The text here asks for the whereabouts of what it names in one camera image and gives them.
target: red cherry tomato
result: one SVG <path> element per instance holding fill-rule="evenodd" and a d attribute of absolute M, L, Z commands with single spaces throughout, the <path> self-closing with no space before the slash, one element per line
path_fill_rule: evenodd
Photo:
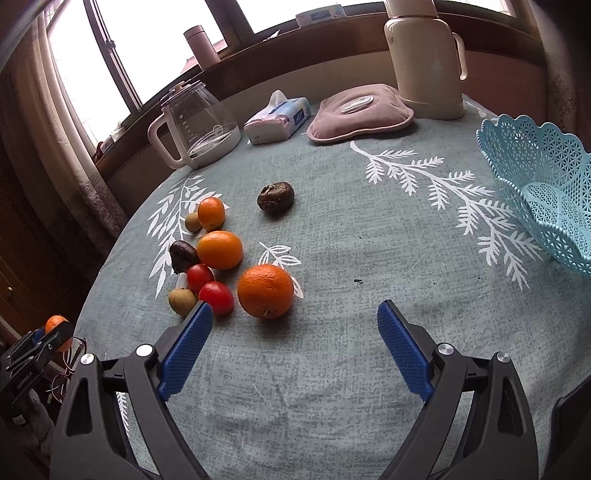
<path fill-rule="evenodd" d="M 209 303 L 216 316 L 227 315 L 234 309 L 234 296 L 223 283 L 211 281 L 199 292 L 199 300 Z"/>
<path fill-rule="evenodd" d="M 187 270 L 187 283 L 189 284 L 189 290 L 195 295 L 199 295 L 199 292 L 206 283 L 215 280 L 213 273 L 209 270 L 209 267 L 202 263 L 192 265 Z"/>

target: round table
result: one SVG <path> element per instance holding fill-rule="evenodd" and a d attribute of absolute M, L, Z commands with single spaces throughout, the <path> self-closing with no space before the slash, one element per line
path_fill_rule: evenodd
<path fill-rule="evenodd" d="M 220 161 L 174 172 L 129 221 L 76 326 L 100 359 L 179 323 L 167 302 L 177 282 L 168 246 L 196 244 L 182 219 L 205 197 L 228 205 L 224 228 L 245 250 L 218 280 L 235 292 L 241 272 L 260 263 L 293 278 L 297 297 L 283 319 L 256 320 L 236 302 L 216 321 L 183 392 L 168 402 L 212 478 L 380 476 L 422 406 L 379 336 L 385 299 L 464 355 L 511 354 L 544 465 L 553 403 L 591 369 L 589 280 L 521 235 L 475 140 L 494 115 L 465 100 L 459 120 L 417 119 L 331 146 L 312 144 L 306 126 L 277 144 L 253 146 L 243 135 Z M 296 201 L 270 219 L 256 197 L 280 180 Z M 138 461 L 155 469 L 129 399 L 119 399 Z M 454 424 L 440 461 L 462 428 Z"/>

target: tissue box on windowsill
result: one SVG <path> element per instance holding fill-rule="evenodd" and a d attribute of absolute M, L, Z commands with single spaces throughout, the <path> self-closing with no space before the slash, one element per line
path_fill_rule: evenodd
<path fill-rule="evenodd" d="M 282 91 L 271 95 L 269 105 L 244 125 L 244 131 L 253 145 L 287 140 L 307 118 L 310 104 L 304 97 L 287 99 Z"/>

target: orange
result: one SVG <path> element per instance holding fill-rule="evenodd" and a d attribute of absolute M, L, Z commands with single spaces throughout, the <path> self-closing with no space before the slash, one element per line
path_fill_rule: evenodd
<path fill-rule="evenodd" d="M 290 309 L 294 284 L 289 273 L 270 264 L 246 270 L 238 280 L 238 300 L 253 317 L 275 319 Z"/>
<path fill-rule="evenodd" d="M 66 318 L 62 317 L 61 315 L 54 315 L 53 317 L 50 317 L 49 320 L 46 321 L 46 323 L 45 323 L 45 334 L 47 335 L 55 327 L 57 327 L 61 322 L 67 322 Z M 66 340 L 66 343 L 64 343 L 61 347 L 59 347 L 57 349 L 57 351 L 58 352 L 67 352 L 71 346 L 72 346 L 72 339 L 70 338 L 69 340 Z"/>
<path fill-rule="evenodd" d="M 230 270 L 242 260 L 242 242 L 232 232 L 209 232 L 197 244 L 197 256 L 210 268 Z"/>
<path fill-rule="evenodd" d="M 226 219 L 226 209 L 220 199 L 208 197 L 197 207 L 197 216 L 208 232 L 220 228 Z"/>

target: beige curtain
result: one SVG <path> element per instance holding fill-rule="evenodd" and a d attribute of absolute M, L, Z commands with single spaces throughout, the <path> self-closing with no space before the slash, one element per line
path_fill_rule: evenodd
<path fill-rule="evenodd" d="M 92 278 L 128 218 L 76 129 L 46 28 L 41 15 L 2 73 L 2 141 L 38 217 L 66 255 L 77 257 L 83 273 Z"/>
<path fill-rule="evenodd" d="M 548 79 L 548 120 L 563 132 L 577 135 L 591 150 L 591 92 L 577 84 L 567 44 L 550 17 L 532 3 L 544 44 Z"/>

